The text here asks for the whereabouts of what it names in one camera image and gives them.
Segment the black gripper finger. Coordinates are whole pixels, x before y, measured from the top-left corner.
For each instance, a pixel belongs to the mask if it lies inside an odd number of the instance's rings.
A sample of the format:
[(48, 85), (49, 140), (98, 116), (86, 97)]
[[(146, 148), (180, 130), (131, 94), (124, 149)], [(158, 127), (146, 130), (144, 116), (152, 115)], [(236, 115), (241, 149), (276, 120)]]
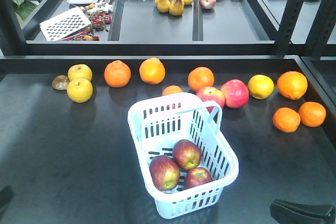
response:
[(278, 223), (335, 223), (335, 206), (305, 205), (275, 199), (270, 205), (270, 214)]
[(14, 197), (14, 192), (11, 186), (5, 186), (0, 192), (0, 207), (4, 208), (7, 206)]

